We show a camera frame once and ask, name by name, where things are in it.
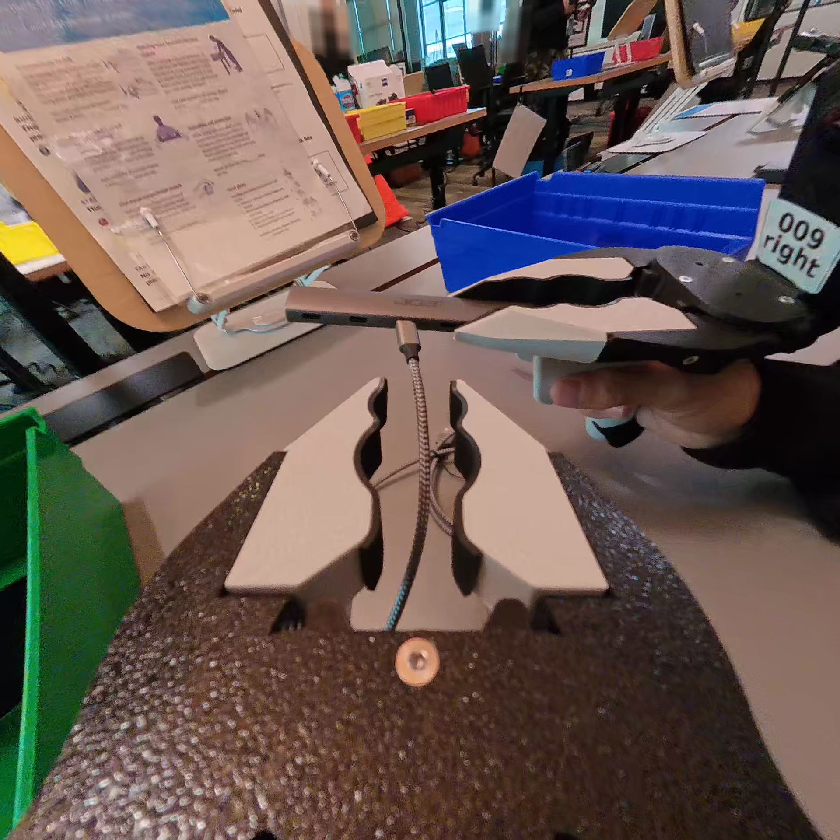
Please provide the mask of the white cardboard box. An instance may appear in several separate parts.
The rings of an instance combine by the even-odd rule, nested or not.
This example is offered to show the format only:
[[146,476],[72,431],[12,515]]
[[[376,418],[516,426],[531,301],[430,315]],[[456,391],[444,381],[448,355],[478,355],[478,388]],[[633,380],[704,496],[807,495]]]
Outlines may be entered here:
[[359,109],[368,109],[406,97],[404,74],[400,66],[383,59],[350,65],[350,84]]

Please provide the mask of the orange traffic cone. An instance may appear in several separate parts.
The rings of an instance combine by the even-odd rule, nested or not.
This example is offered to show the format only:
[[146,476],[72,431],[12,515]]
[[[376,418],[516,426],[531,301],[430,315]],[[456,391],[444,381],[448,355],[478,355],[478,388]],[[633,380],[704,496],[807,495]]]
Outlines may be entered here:
[[411,214],[408,213],[404,205],[401,204],[383,175],[375,175],[374,184],[383,202],[385,210],[385,228],[395,226],[410,218]]

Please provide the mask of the white metal stand base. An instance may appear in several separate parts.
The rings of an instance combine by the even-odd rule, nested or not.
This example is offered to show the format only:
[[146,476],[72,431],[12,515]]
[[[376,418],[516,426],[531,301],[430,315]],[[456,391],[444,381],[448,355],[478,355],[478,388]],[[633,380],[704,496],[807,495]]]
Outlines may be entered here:
[[283,290],[213,315],[209,323],[194,332],[196,346],[207,367],[211,371],[235,368],[318,329],[318,324],[287,320],[287,298],[297,287],[334,289],[321,279],[295,280]]

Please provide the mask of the red plastic bin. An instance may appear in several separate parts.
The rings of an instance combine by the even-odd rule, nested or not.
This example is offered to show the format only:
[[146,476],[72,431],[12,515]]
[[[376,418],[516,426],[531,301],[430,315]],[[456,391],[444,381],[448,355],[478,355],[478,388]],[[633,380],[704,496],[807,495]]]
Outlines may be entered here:
[[412,125],[426,125],[465,113],[469,107],[469,86],[424,91],[403,100],[406,115],[413,114]]

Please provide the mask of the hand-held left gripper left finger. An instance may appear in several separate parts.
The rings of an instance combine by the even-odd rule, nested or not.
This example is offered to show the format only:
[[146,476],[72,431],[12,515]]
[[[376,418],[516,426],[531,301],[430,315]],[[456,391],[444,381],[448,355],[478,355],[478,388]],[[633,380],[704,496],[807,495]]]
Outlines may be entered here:
[[282,595],[293,612],[327,605],[350,624],[355,597],[382,576],[379,492],[388,383],[376,377],[281,452],[224,582],[231,595]]

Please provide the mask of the clear acrylic cover plate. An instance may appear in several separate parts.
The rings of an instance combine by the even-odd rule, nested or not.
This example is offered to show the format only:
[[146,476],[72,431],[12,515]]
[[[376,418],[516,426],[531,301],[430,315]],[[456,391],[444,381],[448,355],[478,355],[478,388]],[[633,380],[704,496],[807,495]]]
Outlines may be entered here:
[[121,257],[163,289],[163,308],[208,308],[356,238],[360,216],[330,169],[277,126],[158,117],[64,133],[54,151],[101,205]]

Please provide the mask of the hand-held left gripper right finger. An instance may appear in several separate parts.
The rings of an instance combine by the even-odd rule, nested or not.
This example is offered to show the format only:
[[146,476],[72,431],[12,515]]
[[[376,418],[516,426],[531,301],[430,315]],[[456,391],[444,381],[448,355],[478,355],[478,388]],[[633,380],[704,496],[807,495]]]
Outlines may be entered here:
[[451,569],[491,611],[514,601],[603,596],[609,584],[549,451],[462,380],[449,384],[454,461]]

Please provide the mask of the dark grey usb hub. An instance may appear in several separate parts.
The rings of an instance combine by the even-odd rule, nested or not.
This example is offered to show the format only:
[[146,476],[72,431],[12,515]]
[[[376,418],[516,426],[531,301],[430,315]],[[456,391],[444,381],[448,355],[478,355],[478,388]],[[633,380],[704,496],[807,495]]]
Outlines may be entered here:
[[503,302],[457,297],[292,287],[285,313],[289,322],[323,326],[390,329],[407,321],[421,331],[453,332],[506,307]]

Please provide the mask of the black office chair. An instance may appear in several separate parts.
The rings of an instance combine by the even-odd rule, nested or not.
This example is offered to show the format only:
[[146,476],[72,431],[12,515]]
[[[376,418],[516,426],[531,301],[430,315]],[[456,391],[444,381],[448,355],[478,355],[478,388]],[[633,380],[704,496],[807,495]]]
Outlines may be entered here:
[[469,88],[468,110],[484,109],[486,112],[483,120],[476,123],[480,166],[472,184],[477,186],[479,179],[488,174],[490,185],[496,186],[497,171],[493,163],[518,103],[511,93],[511,82],[516,79],[505,74],[497,76],[483,45],[459,49],[457,60],[461,80]]

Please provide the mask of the long wooden-top table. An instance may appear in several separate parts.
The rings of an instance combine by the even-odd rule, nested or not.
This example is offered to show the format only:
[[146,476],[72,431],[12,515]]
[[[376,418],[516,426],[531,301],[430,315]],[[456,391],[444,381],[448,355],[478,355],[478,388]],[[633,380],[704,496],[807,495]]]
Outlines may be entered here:
[[551,176],[569,136],[566,122],[568,100],[572,92],[588,86],[602,86],[600,99],[614,100],[614,118],[607,137],[607,147],[629,140],[637,129],[637,109],[643,89],[660,76],[668,74],[671,54],[613,66],[588,77],[563,80],[537,80],[513,85],[512,96],[545,101],[545,139],[548,149],[543,158],[542,175]]

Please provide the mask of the yellow plastic bin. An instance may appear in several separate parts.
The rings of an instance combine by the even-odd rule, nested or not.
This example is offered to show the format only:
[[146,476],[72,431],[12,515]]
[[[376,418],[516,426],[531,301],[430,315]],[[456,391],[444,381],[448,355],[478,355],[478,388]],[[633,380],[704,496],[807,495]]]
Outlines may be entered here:
[[358,144],[400,133],[407,128],[404,100],[350,110],[343,116]]

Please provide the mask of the printed instruction sheet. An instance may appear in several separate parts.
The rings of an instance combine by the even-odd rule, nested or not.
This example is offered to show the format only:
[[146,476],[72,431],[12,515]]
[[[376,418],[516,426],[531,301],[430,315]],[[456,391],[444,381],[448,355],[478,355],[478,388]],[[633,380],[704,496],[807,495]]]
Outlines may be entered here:
[[1,26],[2,82],[17,128],[154,312],[165,310],[163,289],[121,257],[101,205],[54,151],[55,137],[154,113],[177,127],[222,117],[260,132],[277,126],[283,141],[330,169],[360,216],[358,233],[375,220],[269,2],[2,2]]

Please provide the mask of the white flat panel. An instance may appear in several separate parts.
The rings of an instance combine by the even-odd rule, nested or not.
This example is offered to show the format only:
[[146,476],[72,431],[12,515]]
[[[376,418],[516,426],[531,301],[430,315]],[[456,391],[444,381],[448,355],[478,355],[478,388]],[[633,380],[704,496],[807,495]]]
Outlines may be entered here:
[[501,136],[492,168],[511,179],[520,177],[546,123],[537,112],[517,104]]

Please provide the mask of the person's right hand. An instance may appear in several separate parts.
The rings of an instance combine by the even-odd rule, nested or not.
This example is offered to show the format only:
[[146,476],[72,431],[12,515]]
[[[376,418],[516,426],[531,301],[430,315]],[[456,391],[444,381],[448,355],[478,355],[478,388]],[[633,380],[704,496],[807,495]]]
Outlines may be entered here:
[[755,414],[761,393],[747,361],[715,374],[691,374],[665,364],[630,364],[572,374],[550,388],[556,406],[573,408],[599,428],[642,429],[681,448],[732,441]]

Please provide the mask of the blue plastic bin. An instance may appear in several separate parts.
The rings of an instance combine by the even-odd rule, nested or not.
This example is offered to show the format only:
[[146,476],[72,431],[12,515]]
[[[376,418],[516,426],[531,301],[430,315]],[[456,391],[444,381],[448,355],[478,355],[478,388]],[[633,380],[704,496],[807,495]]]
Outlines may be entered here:
[[447,292],[590,249],[717,251],[743,258],[760,220],[757,178],[531,173],[427,216]]

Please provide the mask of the wooden-top table with black legs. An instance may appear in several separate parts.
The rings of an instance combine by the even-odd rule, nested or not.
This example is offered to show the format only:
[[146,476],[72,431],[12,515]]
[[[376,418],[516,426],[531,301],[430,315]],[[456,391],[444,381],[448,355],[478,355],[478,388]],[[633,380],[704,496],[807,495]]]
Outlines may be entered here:
[[481,125],[486,108],[470,108],[465,112],[414,126],[360,145],[363,157],[371,157],[368,168],[372,176],[388,175],[405,165],[420,164],[430,180],[432,209],[447,205],[445,168],[449,153],[461,150],[466,130]]

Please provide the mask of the green plastic bin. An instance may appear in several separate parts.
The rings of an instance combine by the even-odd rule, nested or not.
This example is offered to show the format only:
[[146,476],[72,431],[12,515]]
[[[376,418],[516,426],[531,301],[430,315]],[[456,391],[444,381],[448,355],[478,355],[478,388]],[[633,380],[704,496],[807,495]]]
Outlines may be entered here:
[[139,592],[121,503],[36,410],[2,419],[2,837],[56,762]]

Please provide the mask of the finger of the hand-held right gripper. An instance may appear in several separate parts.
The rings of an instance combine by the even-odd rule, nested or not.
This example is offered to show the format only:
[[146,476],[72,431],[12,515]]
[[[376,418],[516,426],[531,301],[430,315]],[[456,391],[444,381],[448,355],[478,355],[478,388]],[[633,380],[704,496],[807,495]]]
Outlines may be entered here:
[[637,296],[633,273],[622,257],[555,258],[478,280],[453,296],[525,308],[600,307]]
[[615,333],[693,333],[685,314],[644,297],[598,307],[556,304],[547,308],[508,306],[457,328],[455,340],[521,358],[592,364]]

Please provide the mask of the wooden document stand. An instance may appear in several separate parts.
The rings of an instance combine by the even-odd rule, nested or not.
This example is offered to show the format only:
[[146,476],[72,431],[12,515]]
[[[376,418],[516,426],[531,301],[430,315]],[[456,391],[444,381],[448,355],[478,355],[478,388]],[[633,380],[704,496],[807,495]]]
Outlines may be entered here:
[[731,75],[737,53],[729,1],[664,1],[670,63],[679,88]]

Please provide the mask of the yellow sheet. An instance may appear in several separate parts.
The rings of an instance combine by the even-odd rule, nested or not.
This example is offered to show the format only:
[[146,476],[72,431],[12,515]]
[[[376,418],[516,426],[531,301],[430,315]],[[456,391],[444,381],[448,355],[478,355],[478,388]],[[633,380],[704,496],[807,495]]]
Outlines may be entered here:
[[47,277],[67,267],[63,255],[35,222],[8,225],[1,223],[3,256],[27,277]]

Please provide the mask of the small red bin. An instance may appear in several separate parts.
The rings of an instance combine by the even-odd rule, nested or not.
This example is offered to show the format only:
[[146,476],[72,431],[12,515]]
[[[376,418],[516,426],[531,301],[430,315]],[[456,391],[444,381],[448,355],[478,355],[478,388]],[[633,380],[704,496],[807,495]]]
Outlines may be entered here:
[[662,53],[664,41],[662,35],[633,41],[624,40],[614,47],[612,63],[621,66],[656,58]]

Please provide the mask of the small blue bin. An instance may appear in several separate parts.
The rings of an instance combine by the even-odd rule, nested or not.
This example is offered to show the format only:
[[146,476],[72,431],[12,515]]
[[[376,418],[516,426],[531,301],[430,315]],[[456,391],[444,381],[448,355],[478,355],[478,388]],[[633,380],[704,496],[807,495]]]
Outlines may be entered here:
[[598,75],[604,66],[606,52],[599,50],[583,55],[556,59],[551,66],[553,81],[566,81]]

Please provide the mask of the person's right forearm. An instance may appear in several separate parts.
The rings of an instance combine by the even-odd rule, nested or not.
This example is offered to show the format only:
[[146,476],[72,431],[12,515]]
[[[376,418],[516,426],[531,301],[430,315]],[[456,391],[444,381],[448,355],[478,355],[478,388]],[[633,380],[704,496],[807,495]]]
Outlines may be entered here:
[[839,362],[762,360],[760,393],[737,436],[689,457],[720,469],[762,469],[787,479],[809,519],[839,542]]

